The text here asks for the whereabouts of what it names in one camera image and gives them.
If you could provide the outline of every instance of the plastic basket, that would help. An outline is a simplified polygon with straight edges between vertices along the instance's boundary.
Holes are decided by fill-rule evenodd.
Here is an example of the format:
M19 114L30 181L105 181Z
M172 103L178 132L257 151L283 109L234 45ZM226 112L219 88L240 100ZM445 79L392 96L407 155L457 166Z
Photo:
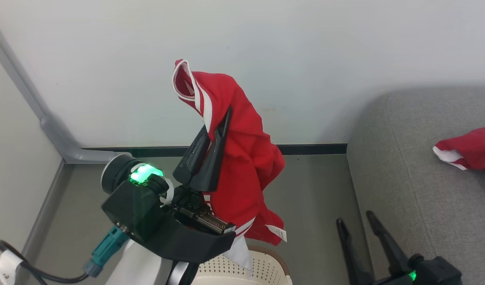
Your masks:
M274 251L249 246L253 276L223 255L199 266L192 285L292 285L284 260Z

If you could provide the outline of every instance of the cable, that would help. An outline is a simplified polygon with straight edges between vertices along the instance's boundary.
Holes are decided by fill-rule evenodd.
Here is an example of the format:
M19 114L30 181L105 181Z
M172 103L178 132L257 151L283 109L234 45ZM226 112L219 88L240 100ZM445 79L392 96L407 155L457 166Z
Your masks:
M76 278L61 278L61 277L58 277L58 276L47 274L47 273L41 271L40 269L33 267L26 260L26 258L24 256L22 256L22 254L18 250L16 250L12 245L10 245L9 243L7 243L4 240L0 240L0 251L4 252L6 250L11 251L11 253L15 254L16 256L18 256L18 258L22 259L22 262L20 263L20 265L22 267L24 267L25 269L29 270L29 272L31 272L31 274L33 274L33 276L38 280L40 285L47 285L47 283L45 283L45 280L43 280L43 278L54 281L54 282L58 282L58 283L73 284L73 283L79 283L80 281L83 281L83 280L85 280L86 278L89 277L89 275L87 275L87 274L82 274L81 276L76 277Z

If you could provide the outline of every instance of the red clothing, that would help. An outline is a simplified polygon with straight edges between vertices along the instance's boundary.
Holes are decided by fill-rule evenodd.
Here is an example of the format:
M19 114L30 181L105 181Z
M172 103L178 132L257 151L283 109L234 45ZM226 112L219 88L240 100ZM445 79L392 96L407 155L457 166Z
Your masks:
M211 140L228 106L232 108L217 191L205 195L206 202L215 215L237 226L237 236L278 245L281 238L266 225L283 229L284 224L267 209L262 191L284 168L281 152L264 133L261 117L235 79L191 72L186 60L175 64L174 90L202 116Z
M436 144L434 153L461 170L485 169L485 127Z

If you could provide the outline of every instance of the sofa cushion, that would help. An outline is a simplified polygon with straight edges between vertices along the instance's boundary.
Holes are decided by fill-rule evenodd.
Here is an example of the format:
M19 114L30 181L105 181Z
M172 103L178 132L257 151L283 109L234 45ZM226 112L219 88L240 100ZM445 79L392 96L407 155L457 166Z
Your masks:
M446 258L465 285L485 284L485 171L441 162L432 147L483 126L485 88L398 91L365 110L347 151L361 213L373 210L408 255ZM388 276L362 220L374 272Z

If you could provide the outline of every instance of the blue connector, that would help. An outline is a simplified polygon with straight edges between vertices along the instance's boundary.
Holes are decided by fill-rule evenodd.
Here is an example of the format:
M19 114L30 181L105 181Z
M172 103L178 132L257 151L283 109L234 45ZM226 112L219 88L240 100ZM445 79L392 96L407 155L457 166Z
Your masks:
M130 239L130 236L114 226L99 243L96 249L91 253L91 260L84 266L84 272L91 277L100 274L105 263L123 247L124 243Z

